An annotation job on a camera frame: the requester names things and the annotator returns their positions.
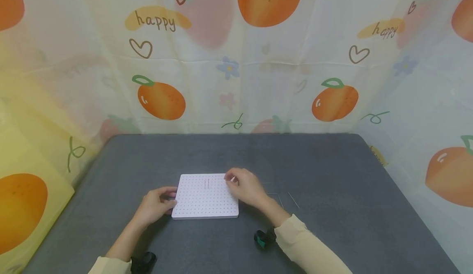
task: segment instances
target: pink flower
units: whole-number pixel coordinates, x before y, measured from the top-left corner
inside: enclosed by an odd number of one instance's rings
[[[231,111],[237,102],[233,99],[233,93],[220,94],[220,105],[226,106]]]

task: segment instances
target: gray tabletop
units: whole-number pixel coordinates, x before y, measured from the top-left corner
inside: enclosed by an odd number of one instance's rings
[[[455,274],[455,266],[389,174],[355,134],[122,135],[104,147],[26,274],[83,274],[105,255],[144,194],[181,174],[258,175],[355,274]],[[174,221],[142,236],[152,273],[304,273],[277,245],[253,241],[268,221],[240,203],[237,219]]]

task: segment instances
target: hand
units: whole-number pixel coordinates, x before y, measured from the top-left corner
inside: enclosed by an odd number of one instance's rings
[[[259,209],[263,203],[267,202],[268,196],[264,188],[258,178],[250,171],[232,168],[225,174],[225,180],[231,194],[247,205]]]
[[[171,214],[171,209],[176,206],[176,200],[168,200],[176,196],[177,187],[161,187],[150,190],[141,201],[132,222],[139,226],[148,227],[159,220],[164,214]]]

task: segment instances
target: person's left hand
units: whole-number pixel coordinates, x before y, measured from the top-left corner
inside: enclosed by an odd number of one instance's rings
[[[171,214],[171,209],[176,206],[176,200],[168,200],[176,196],[177,187],[161,187],[150,190],[141,201],[133,221],[143,227],[148,227],[159,220],[164,214]]]

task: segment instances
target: cream sleeve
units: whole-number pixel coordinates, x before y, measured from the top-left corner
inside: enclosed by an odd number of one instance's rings
[[[343,261],[295,215],[274,232],[282,251],[307,274],[351,274]]]
[[[88,274],[131,274],[131,261],[99,256]]]

